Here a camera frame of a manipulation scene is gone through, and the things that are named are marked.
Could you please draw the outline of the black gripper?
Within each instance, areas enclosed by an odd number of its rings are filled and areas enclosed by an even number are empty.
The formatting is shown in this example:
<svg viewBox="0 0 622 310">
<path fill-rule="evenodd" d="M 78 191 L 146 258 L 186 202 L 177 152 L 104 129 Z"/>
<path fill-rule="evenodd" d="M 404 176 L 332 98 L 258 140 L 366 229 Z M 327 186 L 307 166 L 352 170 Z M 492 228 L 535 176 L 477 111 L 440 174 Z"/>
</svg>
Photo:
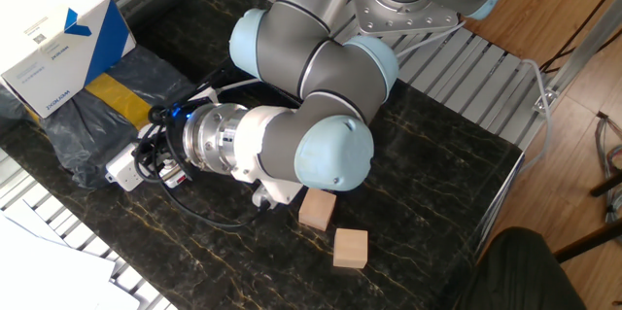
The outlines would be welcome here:
<svg viewBox="0 0 622 310">
<path fill-rule="evenodd" d="M 184 127 L 188 120 L 188 115 L 188 110 L 173 104 L 168 108 L 165 117 L 167 145 L 173 157 L 183 165 L 188 164 L 188 157 L 185 154 L 183 142 Z"/>
</svg>

